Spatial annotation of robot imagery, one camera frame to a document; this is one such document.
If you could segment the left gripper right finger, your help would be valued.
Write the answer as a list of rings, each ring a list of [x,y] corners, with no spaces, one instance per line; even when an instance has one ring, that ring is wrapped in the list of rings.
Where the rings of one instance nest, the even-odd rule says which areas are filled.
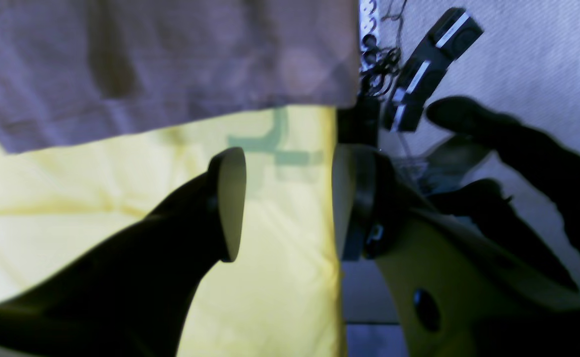
[[[336,252],[373,260],[412,357],[580,357],[580,293],[437,212],[368,145],[331,167]]]

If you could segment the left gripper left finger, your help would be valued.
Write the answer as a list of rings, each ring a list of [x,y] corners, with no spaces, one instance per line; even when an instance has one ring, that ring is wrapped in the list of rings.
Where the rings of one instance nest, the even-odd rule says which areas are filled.
[[[0,302],[0,347],[41,357],[174,357],[204,276],[236,261],[247,165],[231,147],[142,220]]]

